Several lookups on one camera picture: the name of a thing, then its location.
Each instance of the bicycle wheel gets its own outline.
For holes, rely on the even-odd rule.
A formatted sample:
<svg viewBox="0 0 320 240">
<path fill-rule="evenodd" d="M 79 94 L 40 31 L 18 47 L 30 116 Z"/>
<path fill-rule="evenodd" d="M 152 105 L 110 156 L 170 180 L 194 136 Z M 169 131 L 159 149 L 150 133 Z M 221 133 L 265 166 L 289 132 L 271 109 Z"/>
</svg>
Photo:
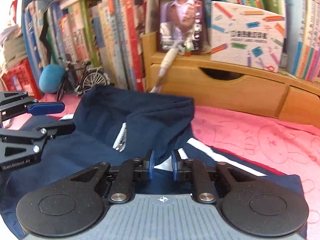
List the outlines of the bicycle wheel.
<svg viewBox="0 0 320 240">
<path fill-rule="evenodd" d="M 106 77 L 99 71 L 92 71 L 88 73 L 82 81 L 82 91 L 85 93 L 95 85 L 106 86 L 108 84 Z"/>
<path fill-rule="evenodd" d="M 64 93 L 66 92 L 66 80 L 63 79 L 58 87 L 57 102 L 61 101 Z"/>
</svg>

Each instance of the silver bolt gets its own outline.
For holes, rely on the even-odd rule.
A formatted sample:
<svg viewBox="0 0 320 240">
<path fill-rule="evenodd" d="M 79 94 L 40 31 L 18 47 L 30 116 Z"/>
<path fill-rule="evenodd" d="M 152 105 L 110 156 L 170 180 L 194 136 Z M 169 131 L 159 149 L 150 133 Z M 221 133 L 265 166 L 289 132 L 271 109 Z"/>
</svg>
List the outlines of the silver bolt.
<svg viewBox="0 0 320 240">
<path fill-rule="evenodd" d="M 117 202 L 124 201 L 126 198 L 127 196 L 123 193 L 115 193 L 111 196 L 111 199 Z"/>
<path fill-rule="evenodd" d="M 202 201 L 212 201 L 214 200 L 214 195 L 212 195 L 211 193 L 201 193 L 199 195 L 199 198 Z"/>
<path fill-rule="evenodd" d="M 35 145 L 35 146 L 33 147 L 33 151 L 34 151 L 35 153 L 40 152 L 40 147 L 39 147 L 38 145 Z"/>
</svg>

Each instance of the wooden drawer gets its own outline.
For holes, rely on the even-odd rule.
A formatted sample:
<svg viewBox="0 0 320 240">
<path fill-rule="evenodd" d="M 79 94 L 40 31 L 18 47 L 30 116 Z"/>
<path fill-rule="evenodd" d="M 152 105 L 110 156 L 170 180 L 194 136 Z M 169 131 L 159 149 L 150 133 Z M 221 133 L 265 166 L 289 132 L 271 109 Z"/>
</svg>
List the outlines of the wooden drawer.
<svg viewBox="0 0 320 240">
<path fill-rule="evenodd" d="M 151 65 L 149 88 L 156 82 L 160 65 Z M 164 94 L 193 97 L 196 105 L 277 117 L 286 94 L 286 85 L 259 77 L 243 75 L 234 80 L 217 80 L 194 66 L 174 65 L 168 70 Z"/>
<path fill-rule="evenodd" d="M 279 119 L 320 128 L 320 99 L 305 90 L 290 87 L 279 114 Z"/>
</svg>

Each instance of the blue ball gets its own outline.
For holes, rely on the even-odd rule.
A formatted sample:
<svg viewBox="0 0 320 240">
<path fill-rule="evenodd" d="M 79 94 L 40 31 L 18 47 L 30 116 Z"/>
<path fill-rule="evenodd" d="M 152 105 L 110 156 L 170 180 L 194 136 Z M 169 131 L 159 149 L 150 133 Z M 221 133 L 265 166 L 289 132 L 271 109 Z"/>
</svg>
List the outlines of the blue ball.
<svg viewBox="0 0 320 240">
<path fill-rule="evenodd" d="M 58 90 L 65 69 L 59 65 L 50 64 L 45 67 L 39 79 L 39 88 L 44 93 L 55 93 Z"/>
</svg>

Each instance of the drawer handle cutout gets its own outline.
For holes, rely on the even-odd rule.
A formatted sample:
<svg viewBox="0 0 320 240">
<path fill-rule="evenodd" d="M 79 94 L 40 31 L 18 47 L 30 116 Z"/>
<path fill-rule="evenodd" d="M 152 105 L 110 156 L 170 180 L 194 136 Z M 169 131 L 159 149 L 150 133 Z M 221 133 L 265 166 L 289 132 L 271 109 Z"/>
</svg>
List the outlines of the drawer handle cutout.
<svg viewBox="0 0 320 240">
<path fill-rule="evenodd" d="M 201 67 L 200 69 L 207 76 L 217 80 L 235 80 L 235 79 L 241 78 L 244 75 L 236 72 L 212 69 L 212 68 Z"/>
</svg>

